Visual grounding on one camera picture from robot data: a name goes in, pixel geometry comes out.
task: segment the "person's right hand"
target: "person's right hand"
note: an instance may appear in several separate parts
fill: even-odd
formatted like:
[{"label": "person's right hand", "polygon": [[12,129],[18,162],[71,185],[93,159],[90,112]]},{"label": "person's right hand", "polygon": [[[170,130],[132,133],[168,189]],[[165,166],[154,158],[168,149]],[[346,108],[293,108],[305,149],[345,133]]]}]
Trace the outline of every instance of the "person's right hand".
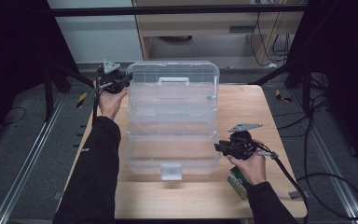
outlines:
[{"label": "person's right hand", "polygon": [[99,107],[101,108],[102,116],[107,117],[111,120],[114,120],[116,114],[121,106],[121,100],[128,93],[128,88],[124,88],[121,92],[117,94],[111,94],[107,91],[100,90],[100,101]]},{"label": "person's right hand", "polygon": [[267,181],[266,158],[264,156],[259,156],[257,151],[245,161],[240,161],[233,156],[227,155],[229,162],[241,170],[243,177],[245,177],[251,185]]}]

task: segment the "black sleeve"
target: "black sleeve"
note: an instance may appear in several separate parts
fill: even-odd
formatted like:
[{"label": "black sleeve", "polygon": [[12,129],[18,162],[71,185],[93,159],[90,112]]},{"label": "black sleeve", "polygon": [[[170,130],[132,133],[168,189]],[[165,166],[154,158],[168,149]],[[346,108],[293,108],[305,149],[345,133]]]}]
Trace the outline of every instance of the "black sleeve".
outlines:
[{"label": "black sleeve", "polygon": [[54,224],[114,222],[120,139],[120,129],[111,119],[94,119]]},{"label": "black sleeve", "polygon": [[249,204],[254,215],[255,224],[297,223],[269,182],[254,185],[247,189]]}]

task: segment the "metal rail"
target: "metal rail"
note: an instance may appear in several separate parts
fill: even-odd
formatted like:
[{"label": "metal rail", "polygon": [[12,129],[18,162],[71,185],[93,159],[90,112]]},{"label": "metal rail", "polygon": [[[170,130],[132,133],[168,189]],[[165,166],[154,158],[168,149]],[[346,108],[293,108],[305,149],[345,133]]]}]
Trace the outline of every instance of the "metal rail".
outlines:
[{"label": "metal rail", "polygon": [[22,165],[16,180],[10,188],[6,198],[2,202],[0,206],[0,224],[5,224],[8,221],[8,218],[13,211],[14,206],[16,205],[17,200],[19,199],[22,190],[30,176],[34,165],[39,157],[40,152],[42,151],[43,145],[45,145],[46,140],[48,139],[48,135],[51,132],[51,129],[60,114],[62,103],[65,98],[65,93],[60,93],[58,95],[58,99],[56,105],[54,106],[54,112],[51,118],[45,122],[43,125],[39,135],[36,137],[34,141],[34,145],[31,148],[24,164]]},{"label": "metal rail", "polygon": [[194,13],[235,13],[235,12],[296,12],[315,9],[319,6],[305,4],[270,5],[208,5],[208,6],[170,6],[170,7],[94,7],[94,8],[52,8],[50,10],[29,10],[27,13],[53,17],[86,16],[124,16],[156,14],[194,14]]},{"label": "metal rail", "polygon": [[[290,93],[293,96],[293,100],[296,103],[298,109],[303,113],[303,116],[305,116],[305,112],[299,100],[300,96],[298,95],[296,90],[294,91],[290,90]],[[322,162],[324,163],[324,168],[326,169],[326,171],[333,175],[343,176],[343,174],[340,172],[339,168],[337,167],[335,161],[333,160],[330,153],[328,152],[328,149],[324,144],[324,141],[320,136],[316,127],[312,127],[312,129],[310,130],[310,136],[315,144],[316,151],[318,152]],[[358,217],[358,202],[351,188],[346,183],[342,181],[338,181],[335,178],[332,178],[331,181],[334,188],[336,189],[337,195],[341,200],[348,216]],[[358,224],[358,220],[354,220],[352,223]]]}]

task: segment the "box handle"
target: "box handle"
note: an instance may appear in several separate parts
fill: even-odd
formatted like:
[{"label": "box handle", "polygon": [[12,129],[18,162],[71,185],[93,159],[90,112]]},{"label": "box handle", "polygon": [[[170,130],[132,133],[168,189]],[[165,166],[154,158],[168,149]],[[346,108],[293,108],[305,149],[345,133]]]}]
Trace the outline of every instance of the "box handle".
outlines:
[{"label": "box handle", "polygon": [[161,180],[181,180],[182,165],[180,163],[162,163]]},{"label": "box handle", "polygon": [[158,84],[162,85],[162,82],[185,82],[187,86],[190,84],[188,77],[160,77]]}]

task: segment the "wooden table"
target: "wooden table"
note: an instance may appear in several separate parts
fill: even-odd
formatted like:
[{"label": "wooden table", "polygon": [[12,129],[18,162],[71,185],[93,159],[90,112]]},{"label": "wooden table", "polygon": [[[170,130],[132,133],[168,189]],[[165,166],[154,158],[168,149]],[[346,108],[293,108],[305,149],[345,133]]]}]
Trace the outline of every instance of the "wooden table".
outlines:
[{"label": "wooden table", "polygon": [[[239,122],[261,122],[263,127],[250,130],[252,137],[277,152],[289,174],[293,176],[264,92],[259,86],[219,85],[217,102],[220,139],[228,140],[228,128]],[[122,134],[120,158],[124,158],[127,137],[127,106],[126,97],[116,117]],[[90,133],[90,122],[91,120],[80,148]],[[227,182],[227,175],[232,167],[226,157],[222,156],[211,175],[184,175],[181,181],[161,181],[160,175],[133,174],[126,162],[121,160],[116,192],[116,218],[252,217],[248,202],[243,201]],[[296,191],[295,188],[270,158],[267,158],[267,179],[294,217],[306,215],[302,200],[292,200],[288,195],[288,192]]]}]

